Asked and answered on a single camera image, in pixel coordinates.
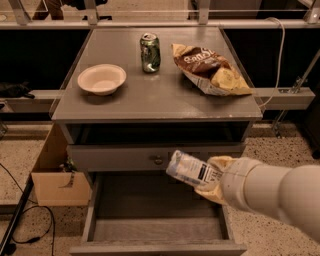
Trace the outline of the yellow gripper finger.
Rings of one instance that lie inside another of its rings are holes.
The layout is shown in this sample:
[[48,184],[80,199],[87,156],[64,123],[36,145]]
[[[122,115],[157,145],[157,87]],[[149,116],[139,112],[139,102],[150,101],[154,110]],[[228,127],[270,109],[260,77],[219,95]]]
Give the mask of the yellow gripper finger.
[[236,158],[230,156],[213,156],[207,160],[215,173],[224,173],[234,162]]
[[210,190],[210,191],[202,191],[202,190],[196,189],[195,192],[211,202],[221,204],[221,205],[226,204],[220,185],[217,185],[213,190]]

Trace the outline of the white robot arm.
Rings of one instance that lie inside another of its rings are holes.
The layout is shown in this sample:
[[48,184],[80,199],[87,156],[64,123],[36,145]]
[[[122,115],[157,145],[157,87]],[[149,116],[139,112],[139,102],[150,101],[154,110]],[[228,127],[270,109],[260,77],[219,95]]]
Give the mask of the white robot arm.
[[212,157],[209,163],[222,169],[222,178],[212,190],[197,189],[198,194],[276,219],[320,242],[319,165],[272,166],[248,157]]

